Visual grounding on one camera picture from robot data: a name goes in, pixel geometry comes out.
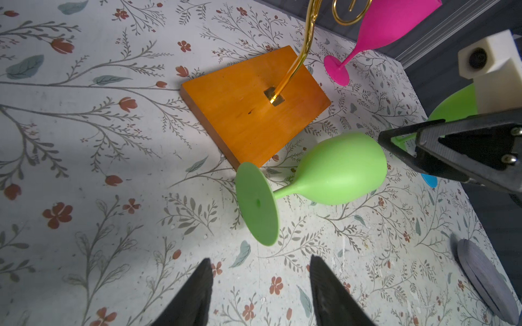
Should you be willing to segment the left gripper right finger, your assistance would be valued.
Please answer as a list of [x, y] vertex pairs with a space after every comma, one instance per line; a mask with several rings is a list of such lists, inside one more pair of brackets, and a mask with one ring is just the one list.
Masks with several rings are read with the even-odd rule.
[[375, 325], [320, 256], [311, 256], [310, 281], [317, 325]]

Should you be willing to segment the floral table mat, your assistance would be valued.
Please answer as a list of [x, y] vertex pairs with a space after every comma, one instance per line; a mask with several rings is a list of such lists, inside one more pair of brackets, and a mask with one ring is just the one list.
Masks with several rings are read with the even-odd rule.
[[451, 252], [503, 271], [463, 187], [393, 156], [353, 202], [282, 198], [273, 246], [248, 231], [179, 89], [298, 52], [304, 25], [257, 1], [2, 1], [1, 324], [149, 325], [209, 258], [210, 325], [314, 325], [319, 255], [380, 325], [500, 325]]

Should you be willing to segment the green wine glass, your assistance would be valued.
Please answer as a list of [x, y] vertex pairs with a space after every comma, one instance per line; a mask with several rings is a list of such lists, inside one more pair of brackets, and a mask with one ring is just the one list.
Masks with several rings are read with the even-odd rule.
[[477, 114], [475, 87], [474, 84], [470, 84], [440, 103], [428, 116], [428, 121], [445, 120], [445, 122], [452, 122]]
[[364, 133], [345, 133], [318, 143], [303, 156], [293, 181], [277, 191], [256, 165], [240, 164], [237, 202], [251, 235], [269, 247], [279, 234], [277, 199], [297, 194], [321, 205], [343, 205], [377, 190], [386, 175], [387, 158], [378, 142]]

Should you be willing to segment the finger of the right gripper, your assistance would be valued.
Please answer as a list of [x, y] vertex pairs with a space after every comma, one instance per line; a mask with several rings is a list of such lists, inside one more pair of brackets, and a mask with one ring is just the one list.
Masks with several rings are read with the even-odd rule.
[[425, 175], [521, 192], [521, 109], [386, 130], [379, 145]]

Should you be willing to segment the gold wire glass rack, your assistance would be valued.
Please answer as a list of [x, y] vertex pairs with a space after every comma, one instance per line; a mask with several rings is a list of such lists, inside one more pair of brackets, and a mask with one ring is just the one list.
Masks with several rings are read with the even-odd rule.
[[353, 128], [347, 97], [324, 69], [354, 43], [312, 37], [299, 22], [241, 1], [216, 8], [201, 34], [228, 66], [182, 84], [180, 96], [222, 152], [215, 171], [293, 167], [305, 133], [322, 141]]

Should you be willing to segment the pink wine glass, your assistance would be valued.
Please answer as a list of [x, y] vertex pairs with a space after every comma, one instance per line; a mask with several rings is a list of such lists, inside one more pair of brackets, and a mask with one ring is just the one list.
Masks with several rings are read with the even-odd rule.
[[346, 65], [366, 50], [376, 50], [399, 40], [440, 8], [439, 0], [376, 0], [372, 1], [362, 18], [356, 46], [344, 59], [334, 56], [324, 59], [328, 75], [340, 86], [350, 82]]

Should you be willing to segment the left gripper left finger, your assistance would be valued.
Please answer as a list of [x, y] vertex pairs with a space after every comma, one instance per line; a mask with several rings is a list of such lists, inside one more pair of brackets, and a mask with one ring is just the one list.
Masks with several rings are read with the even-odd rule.
[[205, 258], [151, 325], [207, 325], [212, 287], [212, 263]]

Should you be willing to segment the blue wine glass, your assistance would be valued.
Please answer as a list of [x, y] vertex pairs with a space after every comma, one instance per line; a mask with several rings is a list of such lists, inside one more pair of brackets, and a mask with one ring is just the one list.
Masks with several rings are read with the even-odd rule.
[[437, 185], [438, 185], [437, 177], [432, 176], [432, 175], [427, 175], [427, 174], [421, 174], [421, 177], [423, 178], [423, 180], [429, 187], [431, 187], [431, 188], [437, 187]]

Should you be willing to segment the purple oblong case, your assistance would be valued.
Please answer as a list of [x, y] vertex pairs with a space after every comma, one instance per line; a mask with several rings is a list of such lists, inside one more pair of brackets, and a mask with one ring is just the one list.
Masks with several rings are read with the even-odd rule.
[[518, 325], [520, 314], [515, 296], [484, 252], [472, 241], [461, 239], [457, 254], [464, 274], [494, 315], [510, 325]]

